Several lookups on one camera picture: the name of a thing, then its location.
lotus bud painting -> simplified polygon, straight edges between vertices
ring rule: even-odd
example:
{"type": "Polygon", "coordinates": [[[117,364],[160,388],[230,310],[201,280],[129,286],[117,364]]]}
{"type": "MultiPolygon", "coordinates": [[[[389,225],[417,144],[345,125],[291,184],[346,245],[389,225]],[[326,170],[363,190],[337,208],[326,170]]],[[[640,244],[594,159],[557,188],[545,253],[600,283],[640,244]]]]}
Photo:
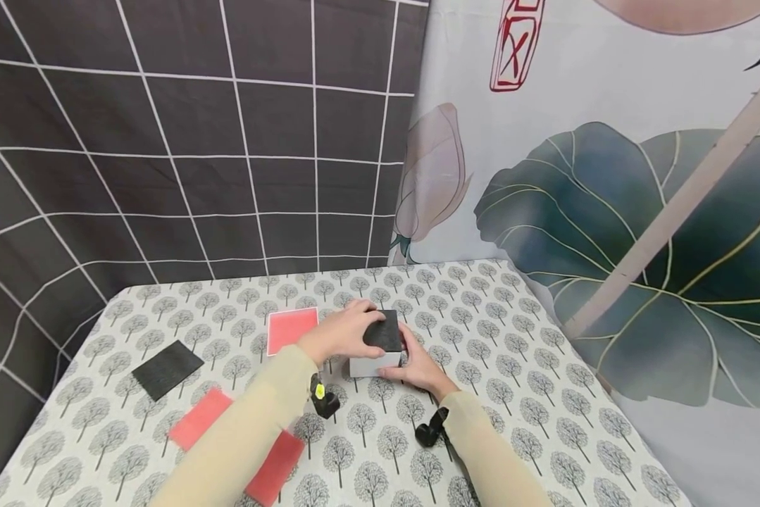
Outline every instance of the lotus bud painting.
{"type": "Polygon", "coordinates": [[[464,199],[466,178],[459,114],[453,104],[433,108],[408,132],[408,151],[397,197],[392,263],[413,263],[412,242],[452,215],[464,199]]]}

hand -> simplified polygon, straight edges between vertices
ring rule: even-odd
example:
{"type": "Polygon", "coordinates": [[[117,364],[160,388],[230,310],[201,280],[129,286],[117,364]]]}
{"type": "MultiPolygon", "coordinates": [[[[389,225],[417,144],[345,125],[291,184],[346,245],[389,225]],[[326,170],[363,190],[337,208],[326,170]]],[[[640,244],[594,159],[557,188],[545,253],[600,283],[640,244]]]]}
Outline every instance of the hand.
{"type": "Polygon", "coordinates": [[[318,368],[327,357],[336,353],[348,358],[385,356],[385,351],[380,347],[371,347],[363,342],[366,327],[378,320],[385,320],[385,314],[376,309],[374,303],[367,299],[352,299],[345,309],[326,317],[301,337],[298,346],[315,361],[318,368]]]}
{"type": "Polygon", "coordinates": [[[400,322],[399,330],[408,350],[408,363],[402,368],[382,368],[380,376],[389,380],[405,380],[417,388],[427,389],[437,403],[442,403],[445,396],[458,391],[453,380],[442,372],[424,347],[419,345],[408,326],[400,322]]]}

tablecloth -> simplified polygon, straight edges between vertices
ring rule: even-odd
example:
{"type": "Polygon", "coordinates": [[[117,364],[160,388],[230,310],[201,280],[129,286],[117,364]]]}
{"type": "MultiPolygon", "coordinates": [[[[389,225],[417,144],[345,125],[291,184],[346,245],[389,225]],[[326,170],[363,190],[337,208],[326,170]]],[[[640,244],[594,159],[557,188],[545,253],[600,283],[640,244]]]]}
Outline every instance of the tablecloth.
{"type": "MultiPolygon", "coordinates": [[[[397,310],[479,396],[502,444],[529,463],[555,506],[689,505],[523,279],[486,260],[123,290],[0,475],[0,506],[148,505],[183,456],[167,438],[173,424],[210,388],[239,396],[270,360],[270,313],[317,306],[323,319],[359,297],[397,310]],[[153,402],[131,370],[175,340],[205,363],[153,402]]],[[[436,408],[427,393],[351,378],[337,357],[323,377],[342,407],[322,420],[307,404],[293,427],[307,450],[280,505],[476,505],[444,443],[423,449],[413,438],[436,408]]]]}

green leaf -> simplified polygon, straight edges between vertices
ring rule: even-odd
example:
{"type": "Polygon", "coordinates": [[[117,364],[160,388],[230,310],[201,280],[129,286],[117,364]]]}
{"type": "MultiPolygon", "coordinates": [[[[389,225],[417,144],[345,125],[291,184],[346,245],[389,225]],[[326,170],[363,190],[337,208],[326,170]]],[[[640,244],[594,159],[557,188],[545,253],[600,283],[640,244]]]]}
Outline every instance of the green leaf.
{"type": "MultiPolygon", "coordinates": [[[[636,144],[587,123],[554,135],[492,178],[475,207],[481,238],[549,288],[566,321],[721,134],[636,144]]],[[[631,399],[760,406],[760,137],[574,345],[631,399]]]]}

black grid backdrop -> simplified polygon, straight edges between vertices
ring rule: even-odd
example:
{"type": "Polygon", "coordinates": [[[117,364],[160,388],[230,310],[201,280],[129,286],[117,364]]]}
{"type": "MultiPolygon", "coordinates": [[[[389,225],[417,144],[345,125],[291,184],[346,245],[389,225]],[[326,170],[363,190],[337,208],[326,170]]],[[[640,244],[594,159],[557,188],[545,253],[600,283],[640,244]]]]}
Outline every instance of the black grid backdrop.
{"type": "Polygon", "coordinates": [[[387,263],[426,17],[0,1],[0,469],[123,287],[387,263]]]}

